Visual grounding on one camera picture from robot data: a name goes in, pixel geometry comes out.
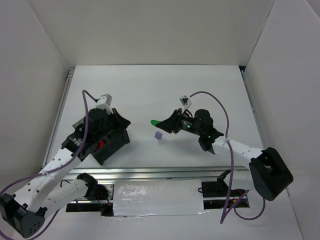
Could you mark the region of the purple square lego brick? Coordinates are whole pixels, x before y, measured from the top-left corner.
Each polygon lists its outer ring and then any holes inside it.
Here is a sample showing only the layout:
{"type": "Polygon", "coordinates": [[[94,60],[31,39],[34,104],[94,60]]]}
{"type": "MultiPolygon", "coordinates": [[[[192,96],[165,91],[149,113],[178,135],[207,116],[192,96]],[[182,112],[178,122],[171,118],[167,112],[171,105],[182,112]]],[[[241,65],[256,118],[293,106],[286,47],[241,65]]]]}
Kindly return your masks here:
{"type": "Polygon", "coordinates": [[[154,137],[155,137],[157,140],[161,140],[162,137],[163,137],[163,134],[162,134],[160,131],[156,131],[155,134],[154,134],[154,137]]]}

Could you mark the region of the green purple lego cluster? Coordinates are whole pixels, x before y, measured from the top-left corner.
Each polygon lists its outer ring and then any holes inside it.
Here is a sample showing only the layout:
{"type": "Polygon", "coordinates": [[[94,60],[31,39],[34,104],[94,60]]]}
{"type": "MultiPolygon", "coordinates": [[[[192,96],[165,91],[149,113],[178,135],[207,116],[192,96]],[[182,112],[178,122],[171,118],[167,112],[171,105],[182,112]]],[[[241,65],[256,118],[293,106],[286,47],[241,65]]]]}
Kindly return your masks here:
{"type": "Polygon", "coordinates": [[[161,121],[159,120],[151,120],[150,123],[153,125],[153,126],[156,126],[157,124],[159,124],[161,121]]]}

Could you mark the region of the red lego plate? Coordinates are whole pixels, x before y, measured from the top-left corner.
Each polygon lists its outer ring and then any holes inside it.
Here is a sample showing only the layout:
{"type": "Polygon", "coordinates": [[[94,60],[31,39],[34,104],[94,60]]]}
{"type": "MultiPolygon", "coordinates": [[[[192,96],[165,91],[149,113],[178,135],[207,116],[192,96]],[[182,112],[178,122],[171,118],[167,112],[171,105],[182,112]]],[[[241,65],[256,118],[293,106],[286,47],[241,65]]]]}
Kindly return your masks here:
{"type": "Polygon", "coordinates": [[[98,148],[98,149],[102,148],[102,147],[104,146],[104,144],[105,144],[104,141],[100,141],[100,142],[98,143],[97,148],[98,148]]]}

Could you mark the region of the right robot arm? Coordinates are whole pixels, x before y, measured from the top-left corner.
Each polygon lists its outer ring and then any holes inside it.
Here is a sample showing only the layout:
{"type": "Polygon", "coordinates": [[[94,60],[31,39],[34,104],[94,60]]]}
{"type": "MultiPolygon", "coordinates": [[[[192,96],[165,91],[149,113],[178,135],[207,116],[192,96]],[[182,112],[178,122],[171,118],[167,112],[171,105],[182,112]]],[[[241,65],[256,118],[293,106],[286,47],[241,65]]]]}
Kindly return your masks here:
{"type": "Polygon", "coordinates": [[[203,151],[239,162],[250,171],[252,188],[267,201],[273,201],[294,181],[292,173],[275,148],[254,148],[223,139],[224,134],[214,128],[214,120],[206,109],[197,110],[191,117],[179,108],[163,121],[150,122],[169,134],[180,131],[194,134],[198,136],[198,143],[203,151]]]}

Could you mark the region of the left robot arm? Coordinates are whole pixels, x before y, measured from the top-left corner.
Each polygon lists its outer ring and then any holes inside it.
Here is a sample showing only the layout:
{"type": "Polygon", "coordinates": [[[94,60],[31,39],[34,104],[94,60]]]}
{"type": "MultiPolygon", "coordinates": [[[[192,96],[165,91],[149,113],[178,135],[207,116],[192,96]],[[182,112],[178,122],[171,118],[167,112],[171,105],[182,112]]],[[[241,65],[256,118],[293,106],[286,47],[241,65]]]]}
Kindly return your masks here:
{"type": "Polygon", "coordinates": [[[34,236],[47,217],[79,198],[107,200],[108,189],[88,173],[81,173],[67,185],[56,188],[64,177],[88,156],[103,163],[130,142],[127,127],[131,122],[115,108],[93,108],[74,124],[74,132],[61,144],[52,160],[14,194],[0,195],[0,214],[23,238],[34,236]]]}

